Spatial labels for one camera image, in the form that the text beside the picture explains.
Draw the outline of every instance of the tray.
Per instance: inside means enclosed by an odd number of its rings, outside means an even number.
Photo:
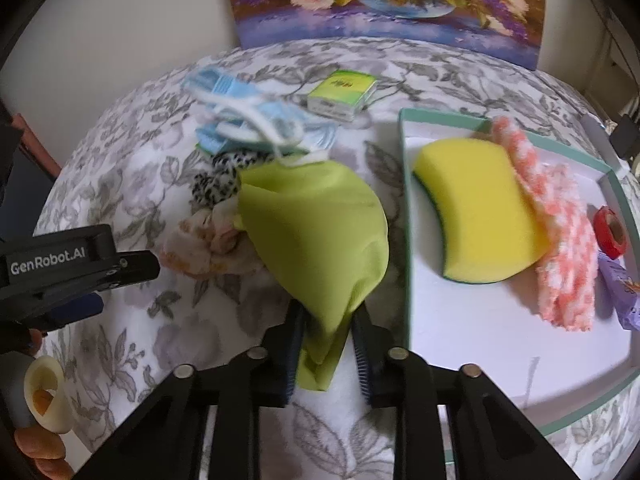
[[[406,338],[409,348],[430,364],[452,369],[480,365],[543,434],[550,434],[591,413],[638,376],[639,337],[618,323],[601,277],[593,330],[575,333],[537,315],[533,267],[487,285],[441,276],[440,222],[412,175],[415,156],[437,139],[486,135],[490,125],[485,118],[446,112],[400,113],[408,211]],[[560,142],[527,135],[543,162],[569,165],[590,217],[603,205],[616,212],[631,241],[621,260],[638,280],[640,238],[615,172]]]

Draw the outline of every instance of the blue face mask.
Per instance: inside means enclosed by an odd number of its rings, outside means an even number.
[[[216,67],[188,75],[184,87],[202,103],[196,106],[195,133],[199,147],[210,153],[250,148],[272,152],[308,153],[298,163],[326,160],[335,142],[336,124],[283,100]]]

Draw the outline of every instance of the red tape roll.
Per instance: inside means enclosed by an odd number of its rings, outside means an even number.
[[[625,253],[627,247],[625,229],[608,206],[598,209],[593,216],[593,231],[603,253],[615,260]]]

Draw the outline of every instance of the table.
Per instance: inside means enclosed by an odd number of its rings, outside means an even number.
[[[119,250],[153,249],[165,230],[189,216],[190,183],[207,162],[182,129],[193,100],[180,82],[212,62],[297,103],[338,67],[378,77],[368,110],[339,129],[332,158],[354,169],[384,206],[390,265],[367,303],[373,321],[397,335],[403,326],[405,260],[397,127],[402,108],[508,114],[525,128],[599,156],[578,123],[589,105],[543,72],[419,41],[292,41],[206,57],[119,99],[63,168],[36,233],[106,222]],[[623,187],[638,222],[640,186],[626,178]],[[76,432],[90,450],[175,366],[220,365],[257,344],[268,326],[284,318],[288,297],[266,271],[196,282],[163,269],[157,280],[111,291],[105,301],[101,316],[50,334],[43,349],[63,365],[78,414]],[[393,410],[367,409],[348,341],[329,391],[297,389],[286,409],[263,410],[262,474],[390,479],[393,424]],[[638,430],[640,381],[549,440],[581,478],[605,479],[626,460]]]

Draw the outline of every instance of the cream-colored tape roll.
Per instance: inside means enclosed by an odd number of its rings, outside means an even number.
[[[37,390],[55,390],[53,400],[44,415],[40,415],[33,405],[33,394]],[[65,375],[60,363],[53,357],[38,357],[24,375],[24,400],[31,415],[45,430],[64,434],[71,431],[74,418],[65,393]]]

